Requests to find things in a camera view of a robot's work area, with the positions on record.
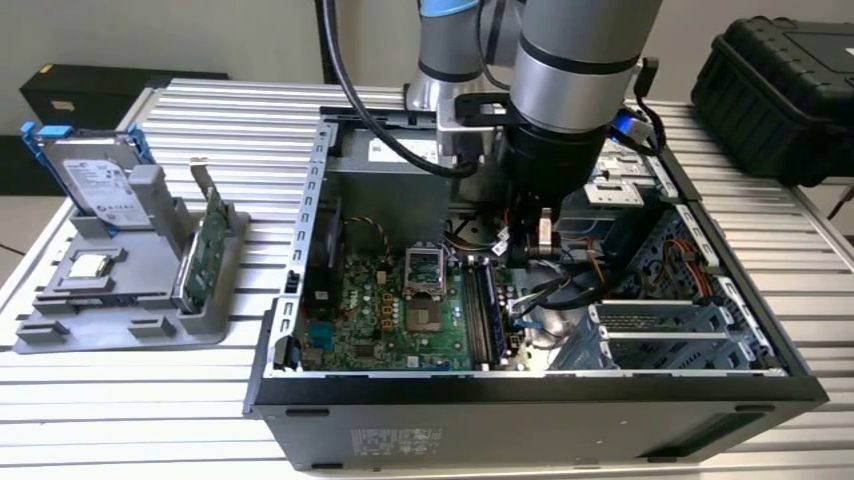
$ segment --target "aluminum profile table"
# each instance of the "aluminum profile table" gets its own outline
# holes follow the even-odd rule
[[[397,89],[364,88],[361,94],[373,107],[400,106]],[[284,284],[321,105],[345,105],[337,88],[179,80],[140,98],[127,121],[148,134],[172,194],[201,208],[187,163],[205,157],[223,196],[252,215],[229,333],[221,344],[192,350],[37,356],[11,351],[16,319],[32,311],[35,291],[73,235],[65,202],[0,289],[0,477],[304,476],[292,470],[264,423],[243,419],[240,410],[261,314]],[[830,403],[700,465],[339,472],[337,477],[854,478],[851,248],[799,191],[747,179],[728,167],[690,107],[654,105],[671,149]]]

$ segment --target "aluminum workbench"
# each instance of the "aluminum workbench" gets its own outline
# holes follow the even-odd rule
[[[364,88],[361,95],[372,107],[400,107],[397,89]],[[201,209],[187,163],[207,157],[223,196],[252,215],[228,336],[193,350],[11,351],[16,319],[32,311],[36,289],[73,235],[67,201],[0,289],[0,478],[304,476],[291,469],[264,423],[243,419],[240,411],[261,314],[284,283],[321,105],[345,105],[337,88],[179,80],[140,97],[125,122],[136,121],[148,135],[172,194]],[[336,476],[854,478],[851,247],[798,190],[728,167],[690,107],[654,105],[670,147],[830,403],[696,466]]]

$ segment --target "green circuit board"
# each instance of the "green circuit board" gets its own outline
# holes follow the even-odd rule
[[[412,323],[412,317],[407,326],[407,301],[401,295],[403,258],[395,260],[393,267],[385,271],[384,283],[380,283],[377,270],[381,258],[347,256],[339,311],[332,322],[319,322],[324,324],[323,328],[319,325],[312,327],[311,323],[308,326],[308,348],[303,355],[307,369],[458,371],[472,368],[459,267],[446,270],[446,295],[438,306],[440,327],[435,323],[430,327],[438,331],[412,331],[412,328],[427,327]],[[512,283],[508,271],[496,272],[496,282]],[[385,327],[383,320],[389,320]],[[312,337],[311,332],[317,330],[331,335],[331,342],[324,348],[317,347]]]
[[[212,189],[189,256],[185,259],[183,296],[188,297],[197,310],[201,310],[216,289],[227,236],[228,212],[219,192]]]

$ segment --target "blue clip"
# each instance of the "blue clip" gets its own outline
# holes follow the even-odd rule
[[[620,112],[620,113],[616,114],[616,118],[614,119],[614,127],[622,133],[628,134],[628,129],[631,128],[631,121],[632,120],[634,119],[631,118],[631,115],[627,115],[626,113]]]
[[[39,146],[39,140],[36,139],[36,136],[33,134],[35,129],[36,129],[36,122],[27,122],[24,123],[24,125],[21,125],[21,140],[24,140],[24,145],[27,145],[27,148],[29,149],[33,156],[36,157],[36,161],[41,165],[45,165],[48,160],[44,156],[44,151]]]
[[[543,322],[527,322],[524,320],[514,320],[512,326],[516,328],[532,328],[534,330],[543,330]]]
[[[139,153],[139,157],[143,160],[143,163],[153,164],[155,157],[151,155],[151,147],[148,147],[145,134],[136,126],[136,123],[132,123],[128,127],[128,136],[133,139],[133,143],[136,144],[136,152]]]
[[[478,0],[423,0],[421,16],[444,17],[478,6]]]
[[[36,135],[43,138],[68,138],[73,133],[75,129],[69,125],[45,125]]]

